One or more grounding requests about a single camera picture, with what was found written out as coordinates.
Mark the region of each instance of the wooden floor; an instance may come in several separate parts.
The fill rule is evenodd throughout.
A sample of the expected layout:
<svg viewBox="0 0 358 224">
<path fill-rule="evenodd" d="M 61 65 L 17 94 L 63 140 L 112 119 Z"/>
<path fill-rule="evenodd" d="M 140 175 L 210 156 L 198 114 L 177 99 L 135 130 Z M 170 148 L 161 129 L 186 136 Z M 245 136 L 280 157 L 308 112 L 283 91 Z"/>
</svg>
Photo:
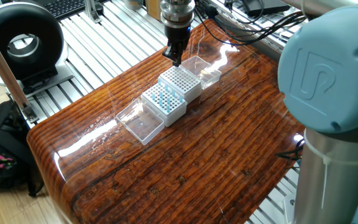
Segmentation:
<svg viewBox="0 0 358 224">
<path fill-rule="evenodd" d="M 9 98 L 0 86 L 0 103 Z M 27 186 L 0 190 L 0 224 L 60 224 L 48 193 L 43 189 L 37 198 L 28 196 Z"/>
</svg>

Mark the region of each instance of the metal pole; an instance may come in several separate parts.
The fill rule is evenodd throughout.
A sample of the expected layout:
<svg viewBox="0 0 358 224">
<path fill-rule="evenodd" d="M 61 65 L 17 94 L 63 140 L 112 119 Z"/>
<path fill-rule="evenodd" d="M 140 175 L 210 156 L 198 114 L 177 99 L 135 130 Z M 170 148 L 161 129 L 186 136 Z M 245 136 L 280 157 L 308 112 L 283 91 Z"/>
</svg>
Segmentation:
<svg viewBox="0 0 358 224">
<path fill-rule="evenodd" d="M 11 92 L 11 95 L 19 108 L 24 112 L 24 114 L 28 119 L 30 119 L 31 122 L 35 122 L 37 120 L 37 115 L 32 111 L 28 99 L 25 97 L 25 94 L 17 83 L 15 76 L 13 75 L 1 52 L 0 77 L 4 81 L 7 89 Z"/>
<path fill-rule="evenodd" d="M 85 14 L 94 22 L 101 22 L 99 14 L 96 11 L 96 6 L 94 5 L 94 0 L 84 0 L 85 1 Z"/>
<path fill-rule="evenodd" d="M 306 128 L 294 224 L 348 224 L 358 206 L 358 143 Z"/>
</svg>

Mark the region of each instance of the wooden table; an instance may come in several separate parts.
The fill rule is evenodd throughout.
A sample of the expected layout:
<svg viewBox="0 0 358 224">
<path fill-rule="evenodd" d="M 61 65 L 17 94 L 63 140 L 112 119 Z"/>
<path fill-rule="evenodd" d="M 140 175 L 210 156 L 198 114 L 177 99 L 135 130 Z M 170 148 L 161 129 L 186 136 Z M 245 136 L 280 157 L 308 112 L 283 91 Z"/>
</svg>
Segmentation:
<svg viewBox="0 0 358 224">
<path fill-rule="evenodd" d="M 220 81 L 146 146 L 114 115 L 172 66 L 161 51 L 31 129 L 47 190 L 72 222 L 244 223 L 291 167 L 275 152 L 302 127 L 283 104 L 277 64 L 202 25 L 183 58 L 194 55 L 219 67 Z"/>
</svg>

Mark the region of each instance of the clear plastic box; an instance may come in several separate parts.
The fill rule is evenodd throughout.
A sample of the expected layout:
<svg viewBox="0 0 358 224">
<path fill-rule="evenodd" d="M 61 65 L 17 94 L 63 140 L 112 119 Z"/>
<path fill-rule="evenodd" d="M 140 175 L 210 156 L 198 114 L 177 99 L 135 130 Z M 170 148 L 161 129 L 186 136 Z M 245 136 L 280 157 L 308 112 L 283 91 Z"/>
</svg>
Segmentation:
<svg viewBox="0 0 358 224">
<path fill-rule="evenodd" d="M 202 89 L 205 90 L 219 81 L 222 72 L 211 67 L 211 64 L 194 56 L 182 62 L 181 66 L 201 80 Z"/>
<path fill-rule="evenodd" d="M 164 120 L 140 99 L 117 114 L 119 122 L 143 145 L 146 145 L 164 128 Z"/>
</svg>

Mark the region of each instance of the black backpack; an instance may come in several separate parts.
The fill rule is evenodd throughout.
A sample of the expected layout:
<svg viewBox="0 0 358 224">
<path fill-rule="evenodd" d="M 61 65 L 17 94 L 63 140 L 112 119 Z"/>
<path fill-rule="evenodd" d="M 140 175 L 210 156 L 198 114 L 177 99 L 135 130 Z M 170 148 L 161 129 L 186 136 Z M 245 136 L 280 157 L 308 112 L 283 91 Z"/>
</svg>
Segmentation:
<svg viewBox="0 0 358 224">
<path fill-rule="evenodd" d="M 27 183 L 30 196 L 35 197 L 44 186 L 32 180 L 31 170 L 37 164 L 26 141 L 26 122 L 12 101 L 0 104 L 0 189 Z"/>
</svg>

